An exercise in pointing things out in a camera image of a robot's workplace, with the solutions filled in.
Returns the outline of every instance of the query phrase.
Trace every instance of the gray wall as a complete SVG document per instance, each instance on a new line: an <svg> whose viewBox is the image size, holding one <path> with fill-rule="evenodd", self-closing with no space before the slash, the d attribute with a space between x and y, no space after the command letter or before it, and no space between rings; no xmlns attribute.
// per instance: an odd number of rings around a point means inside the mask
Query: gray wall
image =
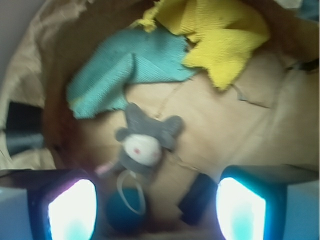
<svg viewBox="0 0 320 240"><path fill-rule="evenodd" d="M45 0L0 0L0 86L29 22Z"/></svg>

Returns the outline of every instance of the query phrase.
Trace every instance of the yellow fabric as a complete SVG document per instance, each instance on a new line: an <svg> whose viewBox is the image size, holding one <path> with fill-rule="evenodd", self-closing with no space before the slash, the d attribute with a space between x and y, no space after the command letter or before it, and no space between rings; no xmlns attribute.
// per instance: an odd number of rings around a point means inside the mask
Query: yellow fabric
<svg viewBox="0 0 320 240"><path fill-rule="evenodd" d="M220 90L228 88L253 51L270 37L260 14L240 0L161 0L132 26L151 32L155 19L196 43L183 64L206 69Z"/></svg>

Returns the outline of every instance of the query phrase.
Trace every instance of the gray mouse toy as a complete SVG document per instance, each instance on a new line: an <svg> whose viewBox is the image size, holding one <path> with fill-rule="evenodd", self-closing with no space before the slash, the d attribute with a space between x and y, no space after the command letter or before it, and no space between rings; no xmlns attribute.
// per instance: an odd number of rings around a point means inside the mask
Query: gray mouse toy
<svg viewBox="0 0 320 240"><path fill-rule="evenodd" d="M118 162L108 172L127 169L148 178L160 162L163 149L174 150L183 120L179 116L164 121L153 119L134 103L126 107L125 119L127 128L120 128L115 134L116 140L122 142Z"/></svg>

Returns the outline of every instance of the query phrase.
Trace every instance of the green cloth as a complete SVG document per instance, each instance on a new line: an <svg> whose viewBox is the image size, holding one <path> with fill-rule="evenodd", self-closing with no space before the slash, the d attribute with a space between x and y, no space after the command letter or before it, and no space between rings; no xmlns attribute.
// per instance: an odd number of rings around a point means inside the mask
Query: green cloth
<svg viewBox="0 0 320 240"><path fill-rule="evenodd" d="M94 118L108 110L124 110L125 84L181 82L198 69L181 64L186 39L163 27L152 33L124 29L102 42L67 87L75 118Z"/></svg>

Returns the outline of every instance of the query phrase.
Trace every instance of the glowing light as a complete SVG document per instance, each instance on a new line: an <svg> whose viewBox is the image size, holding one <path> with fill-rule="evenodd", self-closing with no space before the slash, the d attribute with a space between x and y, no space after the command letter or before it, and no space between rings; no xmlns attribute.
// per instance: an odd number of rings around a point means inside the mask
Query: glowing light
<svg viewBox="0 0 320 240"><path fill-rule="evenodd" d="M226 240L263 240L266 200L232 177L218 185L216 213Z"/></svg>
<svg viewBox="0 0 320 240"><path fill-rule="evenodd" d="M96 215L95 186L91 181L81 179L48 206L52 240L89 240Z"/></svg>

